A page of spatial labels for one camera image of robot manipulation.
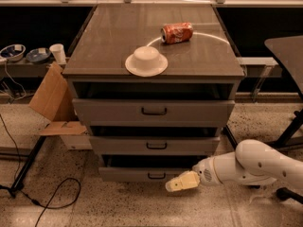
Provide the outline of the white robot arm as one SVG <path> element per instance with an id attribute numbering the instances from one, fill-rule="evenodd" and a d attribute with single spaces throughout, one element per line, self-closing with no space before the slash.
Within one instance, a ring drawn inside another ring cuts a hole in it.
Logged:
<path id="1" fill-rule="evenodd" d="M 295 189 L 303 188 L 303 162 L 285 156 L 258 140 L 243 140 L 233 152 L 205 158 L 191 170 L 166 182 L 175 192 L 235 182 L 242 185 L 266 185 L 284 181 Z"/>

